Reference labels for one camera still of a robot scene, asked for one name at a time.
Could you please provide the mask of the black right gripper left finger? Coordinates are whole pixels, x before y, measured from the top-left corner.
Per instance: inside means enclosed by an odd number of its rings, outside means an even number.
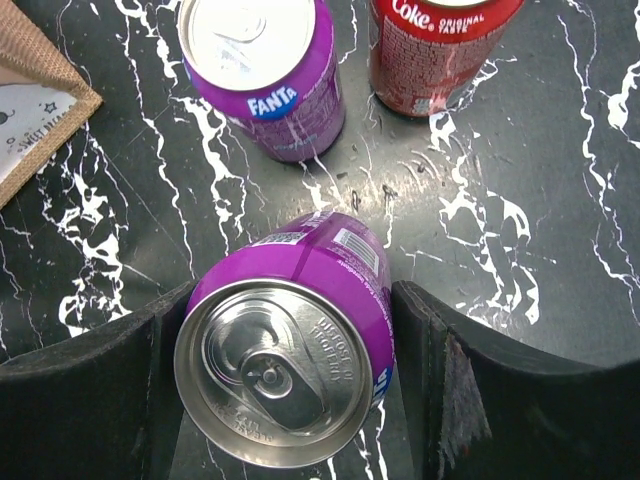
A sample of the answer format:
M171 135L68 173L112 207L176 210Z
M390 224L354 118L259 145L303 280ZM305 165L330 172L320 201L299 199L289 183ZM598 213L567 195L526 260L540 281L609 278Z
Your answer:
M183 416L173 357L194 287L3 363L2 478L168 478Z

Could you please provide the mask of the printed canvas tote bag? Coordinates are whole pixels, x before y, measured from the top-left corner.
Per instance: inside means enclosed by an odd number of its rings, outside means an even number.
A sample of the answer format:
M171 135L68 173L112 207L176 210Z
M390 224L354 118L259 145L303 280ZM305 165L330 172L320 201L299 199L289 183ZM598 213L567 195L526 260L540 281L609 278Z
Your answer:
M95 113L102 98L12 1L1 3L1 204Z

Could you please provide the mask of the red coke can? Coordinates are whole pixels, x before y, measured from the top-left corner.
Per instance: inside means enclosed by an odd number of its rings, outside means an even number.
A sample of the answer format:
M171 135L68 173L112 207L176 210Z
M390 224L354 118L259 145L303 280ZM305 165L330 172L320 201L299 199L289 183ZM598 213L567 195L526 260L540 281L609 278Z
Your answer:
M479 72L522 0L373 0L369 78L391 110L425 118Z

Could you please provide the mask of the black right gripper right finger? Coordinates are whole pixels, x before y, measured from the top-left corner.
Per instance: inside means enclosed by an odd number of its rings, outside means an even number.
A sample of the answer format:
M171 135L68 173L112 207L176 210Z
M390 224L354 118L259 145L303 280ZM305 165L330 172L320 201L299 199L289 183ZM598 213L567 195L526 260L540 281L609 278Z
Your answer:
M635 479L639 364L603 368L486 327L411 281L391 289L418 479Z

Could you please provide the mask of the purple fanta can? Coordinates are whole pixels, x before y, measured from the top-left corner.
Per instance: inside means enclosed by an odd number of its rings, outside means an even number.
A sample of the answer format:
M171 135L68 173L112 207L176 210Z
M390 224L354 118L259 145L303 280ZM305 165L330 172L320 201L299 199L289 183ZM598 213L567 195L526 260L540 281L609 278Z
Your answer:
M185 1L177 31L201 96L271 158L322 154L346 118L323 1Z
M226 256L193 290L175 345L187 414L254 465L334 456L391 383L390 294L380 241L339 212L305 214Z

